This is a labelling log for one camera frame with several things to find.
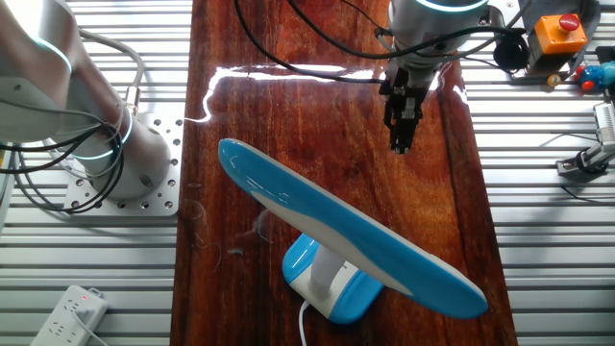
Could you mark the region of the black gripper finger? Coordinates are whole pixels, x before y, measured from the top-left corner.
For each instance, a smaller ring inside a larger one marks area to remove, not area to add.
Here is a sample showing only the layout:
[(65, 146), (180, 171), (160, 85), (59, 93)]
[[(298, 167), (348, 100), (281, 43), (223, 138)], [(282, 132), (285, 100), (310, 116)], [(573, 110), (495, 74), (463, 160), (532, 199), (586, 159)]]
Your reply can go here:
[(395, 153), (403, 153), (405, 151), (400, 142), (396, 117), (397, 99), (394, 96), (389, 96), (385, 103), (384, 125), (389, 130), (389, 146)]
[(408, 98), (406, 100), (406, 109), (403, 113), (403, 120), (405, 122), (405, 139), (404, 139), (404, 154), (407, 154), (412, 146), (415, 136), (416, 128), (423, 118), (422, 101), (416, 98)]

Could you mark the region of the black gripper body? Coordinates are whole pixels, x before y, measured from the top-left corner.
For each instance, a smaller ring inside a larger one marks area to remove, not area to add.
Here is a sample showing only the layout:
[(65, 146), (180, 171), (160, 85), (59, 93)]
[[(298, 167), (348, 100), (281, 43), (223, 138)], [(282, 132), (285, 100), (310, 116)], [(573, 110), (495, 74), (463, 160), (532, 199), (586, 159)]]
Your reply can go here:
[(385, 97), (384, 119), (421, 119), (422, 104), (433, 77), (433, 70), (426, 65), (403, 66), (391, 60), (379, 89), (379, 95)]

